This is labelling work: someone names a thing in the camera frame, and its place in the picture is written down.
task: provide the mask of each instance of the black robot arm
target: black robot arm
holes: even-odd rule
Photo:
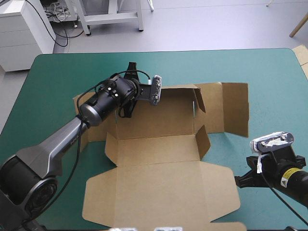
[[[4,230],[22,230],[25,223],[27,229],[41,229],[34,219],[56,193],[56,177],[62,175],[64,153],[84,131],[100,125],[117,108],[121,117],[131,117],[138,100],[158,104],[161,77],[154,76],[149,84],[141,84],[138,72],[142,71],[136,70],[136,64],[129,63],[127,71],[98,83],[91,88],[96,93],[80,106],[79,99],[84,94],[79,97],[79,115],[40,144],[21,149],[2,165],[0,226]]]
[[[275,132],[252,140],[252,151],[259,156],[247,157],[251,170],[235,177],[236,185],[240,188],[270,186],[308,207],[308,173],[302,170],[306,162],[304,157],[295,155],[293,141],[289,132]],[[260,163],[263,176],[257,172]]]

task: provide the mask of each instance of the unfolded cardboard box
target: unfolded cardboard box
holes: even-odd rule
[[[210,148],[206,131],[248,135],[248,108],[247,84],[210,83],[164,88],[158,106],[139,101],[132,118],[112,114],[83,138],[83,146],[106,140],[117,166],[87,181],[83,218],[139,231],[245,230],[211,223],[240,200],[231,169],[200,160]]]

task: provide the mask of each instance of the table leg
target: table leg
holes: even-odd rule
[[[302,26],[306,23],[308,20],[308,13],[304,16],[304,18],[297,24],[297,26],[294,28],[294,30],[290,33],[290,37],[293,38],[293,36],[302,28]]]

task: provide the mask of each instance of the white cable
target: white cable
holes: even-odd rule
[[[62,6],[58,1],[51,3],[50,7],[53,8],[52,13],[55,15],[53,17],[54,22],[63,22],[70,15],[68,8]]]
[[[258,162],[257,162],[257,173],[261,173],[262,172],[262,163],[261,163],[261,159],[265,156],[267,156],[269,154],[264,154],[262,155],[261,153],[259,153],[259,156],[258,156]]]

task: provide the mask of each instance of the table top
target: table top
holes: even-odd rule
[[[230,167],[235,175],[243,175],[249,170],[245,159],[251,155],[249,142],[274,131],[291,132],[295,153],[308,157],[307,79],[292,50],[259,49],[40,55],[0,136],[0,161],[41,142],[71,120],[75,115],[72,98],[111,74],[126,70],[129,61],[137,62],[137,67],[150,75],[161,75],[164,86],[249,84],[249,138],[210,134],[212,146],[203,161]],[[59,178],[59,187],[70,172],[76,150],[74,145],[63,158],[64,176]],[[38,221],[48,229],[103,229],[104,226],[82,218],[85,183],[114,167],[104,155],[104,142],[90,143],[82,152],[67,189]],[[284,229],[288,225],[305,228],[269,189],[239,189],[239,195],[240,209],[217,222],[240,221],[248,229]],[[308,219],[304,206],[290,198],[286,201]]]

